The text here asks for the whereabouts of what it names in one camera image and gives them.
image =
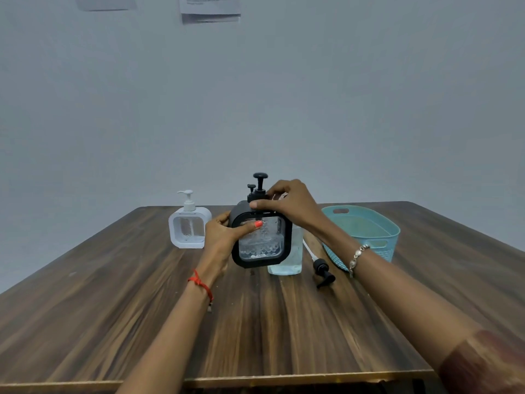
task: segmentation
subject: wooden table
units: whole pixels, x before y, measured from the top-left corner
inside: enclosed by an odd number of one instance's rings
[[[525,339],[525,253],[416,204],[361,204],[398,224],[393,263],[510,343]],[[214,215],[229,206],[211,206]],[[0,390],[111,390],[148,348],[201,250],[180,250],[141,207],[0,295]],[[305,239],[326,257],[310,234]],[[187,387],[434,376],[358,282],[331,265],[320,290],[304,251],[296,276],[235,264],[214,287]]]

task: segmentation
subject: black soap dispenser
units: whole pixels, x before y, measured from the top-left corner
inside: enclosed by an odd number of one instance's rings
[[[272,210],[254,210],[250,202],[269,199],[262,188],[262,182],[268,178],[266,173],[255,173],[257,188],[248,184],[250,193],[247,200],[240,201],[230,212],[229,227],[235,228],[247,222],[262,220],[264,225],[235,242],[232,258],[235,264],[243,268],[263,267],[281,263],[290,254],[292,240],[292,222],[283,214]]]

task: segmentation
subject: black frame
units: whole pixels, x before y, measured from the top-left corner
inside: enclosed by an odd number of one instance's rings
[[[245,261],[239,256],[239,241],[236,241],[232,249],[232,258],[235,264],[240,265],[242,268],[256,268],[264,267],[267,265],[276,265],[280,264],[290,255],[291,251],[291,239],[292,239],[292,222],[286,218],[284,214],[266,210],[253,210],[240,213],[234,217],[234,220],[230,222],[230,227],[235,228],[241,225],[243,221],[247,219],[262,219],[267,217],[280,217],[285,222],[285,241],[284,241],[284,250],[279,256],[254,259],[253,261]]]

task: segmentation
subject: white soap dispenser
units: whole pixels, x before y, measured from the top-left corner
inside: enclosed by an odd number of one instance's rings
[[[212,213],[206,207],[195,207],[191,199],[192,190],[178,191],[187,196],[181,207],[168,218],[171,242],[179,248],[202,249],[206,223],[212,219]]]

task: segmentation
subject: white wall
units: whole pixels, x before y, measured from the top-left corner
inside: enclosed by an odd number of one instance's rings
[[[525,0],[0,0],[0,291],[141,205],[409,200],[525,249]]]

